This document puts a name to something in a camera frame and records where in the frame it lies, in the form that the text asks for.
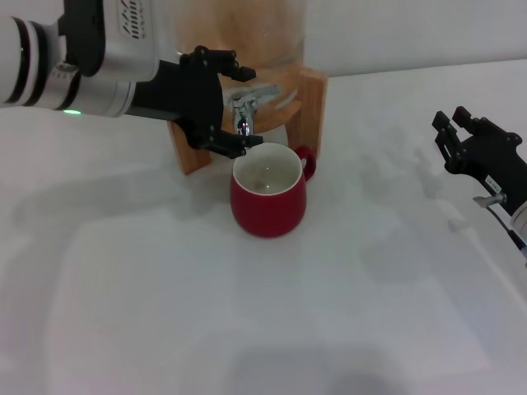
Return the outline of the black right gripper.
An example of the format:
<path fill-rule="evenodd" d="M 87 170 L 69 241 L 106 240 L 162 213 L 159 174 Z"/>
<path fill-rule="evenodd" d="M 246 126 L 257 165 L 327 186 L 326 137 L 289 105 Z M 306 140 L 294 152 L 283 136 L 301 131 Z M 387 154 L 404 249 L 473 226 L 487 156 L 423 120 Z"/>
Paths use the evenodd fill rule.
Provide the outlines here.
<path fill-rule="evenodd" d="M 435 143 L 445 169 L 476 179 L 490 194 L 496 195 L 486 182 L 491 178 L 506 195 L 501 206 L 513 215 L 526 202 L 526 162 L 517 153 L 522 138 L 486 118 L 473 118 L 463 106 L 455 109 L 452 120 L 470 137 L 460 141 L 450 119 L 442 111 L 436 113 L 431 125 L 437 132 Z"/>

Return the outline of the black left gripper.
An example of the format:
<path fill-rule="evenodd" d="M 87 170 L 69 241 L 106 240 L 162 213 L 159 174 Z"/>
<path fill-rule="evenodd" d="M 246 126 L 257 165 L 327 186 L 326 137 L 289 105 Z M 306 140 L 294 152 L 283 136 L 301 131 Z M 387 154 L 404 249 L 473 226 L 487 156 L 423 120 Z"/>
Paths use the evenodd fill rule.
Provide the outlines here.
<path fill-rule="evenodd" d="M 159 62 L 150 81 L 135 85 L 127 114 L 176 123 L 192 148 L 235 159 L 261 145 L 259 135 L 241 136 L 221 130 L 222 87 L 218 74 L 233 81 L 251 81 L 256 71 L 241 66 L 233 50 L 197 47 L 179 63 Z"/>

